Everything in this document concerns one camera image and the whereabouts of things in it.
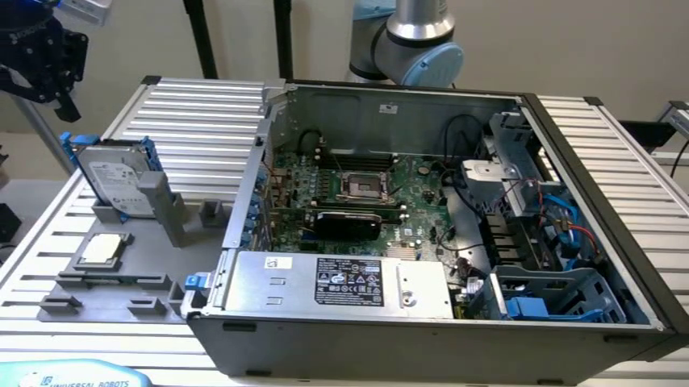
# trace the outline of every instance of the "wire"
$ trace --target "wire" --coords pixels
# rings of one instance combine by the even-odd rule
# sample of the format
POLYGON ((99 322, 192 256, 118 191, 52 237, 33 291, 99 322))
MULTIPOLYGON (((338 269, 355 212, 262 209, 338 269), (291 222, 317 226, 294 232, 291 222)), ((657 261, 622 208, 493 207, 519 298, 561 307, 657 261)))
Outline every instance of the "wire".
POLYGON ((458 114, 455 115, 454 117, 451 117, 446 124, 445 124, 445 129, 443 129, 443 136, 445 136, 445 140, 442 142, 442 150, 443 150, 443 153, 442 153, 442 161, 447 163, 447 135, 450 133, 450 126, 453 125, 454 121, 457 119, 463 119, 463 118, 467 118, 467 119, 473 119, 475 121, 475 123, 478 124, 478 128, 483 128, 483 123, 481 122, 481 120, 471 114, 458 114))
MULTIPOLYGON (((554 217, 552 217, 548 214, 540 214, 540 216, 542 218, 548 219, 548 221, 553 225, 556 223, 561 223, 562 222, 562 220, 556 219, 554 217)), ((601 251, 598 250, 598 245, 596 243, 596 236, 593 236, 592 231, 588 228, 582 227, 582 226, 577 226, 576 224, 573 224, 573 222, 568 222, 568 226, 570 227, 572 230, 577 230, 578 232, 581 232, 586 236, 586 238, 589 239, 589 242, 592 243, 593 251, 596 252, 596 254, 598 254, 601 251)))
POLYGON ((589 242, 592 242, 593 251, 596 252, 596 255, 598 255, 600 251, 598 246, 596 245, 596 237, 593 236, 593 233, 586 228, 577 226, 576 224, 570 224, 570 229, 577 230, 586 235, 589 242))
POLYGON ((441 235, 441 238, 438 238, 438 244, 442 246, 442 248, 445 248, 446 250, 449 250, 450 252, 463 252, 466 250, 470 250, 473 248, 479 248, 481 246, 485 246, 483 243, 477 243, 477 244, 473 244, 471 246, 466 247, 466 248, 450 248, 446 244, 445 244, 445 236, 447 235, 447 233, 450 232, 450 230, 454 229, 454 226, 451 226, 450 228, 447 228, 443 232, 442 232, 442 235, 441 235))
POLYGON ((684 155, 686 147, 689 146, 689 140, 685 142, 685 146, 681 147, 680 153, 677 153, 676 163, 672 165, 672 171, 669 172, 669 177, 676 177, 677 165, 680 165, 681 155, 684 155))
POLYGON ((303 138, 306 137, 306 135, 309 133, 318 133, 319 137, 323 137, 323 132, 319 129, 315 129, 315 128, 305 129, 302 134, 299 135, 299 139, 298 139, 298 150, 296 150, 298 155, 302 154, 302 142, 303 142, 303 138))
POLYGON ((462 193, 459 192, 459 188, 457 187, 457 185, 454 184, 454 181, 453 181, 453 188, 454 188, 454 192, 457 193, 457 195, 459 196, 459 199, 462 200, 462 203, 465 206, 469 207, 469 209, 474 212, 475 216, 478 216, 479 218, 483 218, 483 214, 481 213, 481 211, 478 211, 474 207, 474 205, 471 205, 470 201, 467 200, 467 198, 463 197, 462 193))
POLYGON ((507 188, 507 190, 503 192, 503 194, 501 195, 501 197, 493 202, 493 209, 495 209, 495 206, 497 204, 507 197, 507 194, 511 192, 511 190, 514 189, 514 187, 519 184, 523 184, 523 183, 527 183, 527 182, 532 182, 532 183, 536 183, 538 185, 538 198, 540 198, 540 203, 542 202, 542 194, 541 194, 541 182, 537 180, 537 179, 522 179, 522 180, 517 180, 511 186, 507 188))

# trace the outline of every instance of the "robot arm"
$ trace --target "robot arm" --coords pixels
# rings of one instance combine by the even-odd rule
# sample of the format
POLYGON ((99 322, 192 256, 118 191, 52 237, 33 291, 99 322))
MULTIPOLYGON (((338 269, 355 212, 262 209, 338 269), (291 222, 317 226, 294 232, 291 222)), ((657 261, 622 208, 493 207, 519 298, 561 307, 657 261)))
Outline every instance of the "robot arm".
POLYGON ((33 102, 56 102, 59 118, 71 123, 80 118, 69 92, 84 77, 88 37, 63 28, 53 9, 103 25, 111 1, 0 3, 0 90, 33 102))
POLYGON ((350 81, 447 87, 463 64, 446 0, 359 0, 350 81))

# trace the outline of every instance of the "blue plastic clip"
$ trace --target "blue plastic clip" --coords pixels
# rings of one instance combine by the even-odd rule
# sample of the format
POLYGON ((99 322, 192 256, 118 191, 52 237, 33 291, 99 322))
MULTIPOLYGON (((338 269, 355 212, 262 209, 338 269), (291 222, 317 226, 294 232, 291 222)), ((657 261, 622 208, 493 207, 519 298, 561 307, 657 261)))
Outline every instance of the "blue plastic clip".
POLYGON ((146 136, 142 139, 142 146, 147 150, 148 166, 152 171, 163 171, 163 165, 160 164, 159 152, 155 150, 155 142, 146 136))
POLYGON ((60 145, 63 146, 64 153, 67 153, 67 156, 69 158, 69 161, 75 165, 75 167, 79 167, 79 161, 76 159, 75 149, 72 149, 72 142, 69 141, 69 138, 72 137, 72 134, 67 131, 60 135, 60 145))
POLYGON ((206 289, 206 281, 208 277, 200 274, 187 276, 184 281, 184 290, 203 290, 206 289))
POLYGON ((594 309, 585 314, 549 314, 542 298, 514 297, 507 300, 507 315, 514 320, 594 323, 604 316, 604 311, 594 309))
POLYGON ((100 141, 100 137, 98 135, 78 135, 75 139, 72 139, 74 145, 96 145, 100 141))

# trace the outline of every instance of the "blue cable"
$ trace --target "blue cable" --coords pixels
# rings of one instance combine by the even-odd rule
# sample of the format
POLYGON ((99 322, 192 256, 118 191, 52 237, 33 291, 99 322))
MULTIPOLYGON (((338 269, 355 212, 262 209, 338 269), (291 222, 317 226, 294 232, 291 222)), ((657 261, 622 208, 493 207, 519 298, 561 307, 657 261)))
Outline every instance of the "blue cable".
MULTIPOLYGON (((580 211, 576 209, 574 206, 572 206, 564 199, 558 198, 557 196, 546 193, 545 195, 542 195, 542 200, 544 202, 546 200, 549 200, 550 202, 553 202, 553 204, 561 206, 562 208, 565 208, 569 212, 570 212, 570 215, 572 215, 572 222, 573 224, 577 224, 580 223, 580 211)), ((572 244, 574 247, 578 247, 580 246, 580 233, 574 232, 573 233, 573 240, 572 240, 572 244)))

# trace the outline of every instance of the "universal robots arm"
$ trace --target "universal robots arm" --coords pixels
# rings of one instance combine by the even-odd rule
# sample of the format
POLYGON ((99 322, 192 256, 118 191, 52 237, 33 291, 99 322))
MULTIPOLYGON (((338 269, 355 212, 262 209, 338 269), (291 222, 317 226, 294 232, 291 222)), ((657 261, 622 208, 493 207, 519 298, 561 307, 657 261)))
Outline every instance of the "universal robots arm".
POLYGON ((447 0, 358 0, 347 80, 447 87, 463 64, 453 33, 447 0))

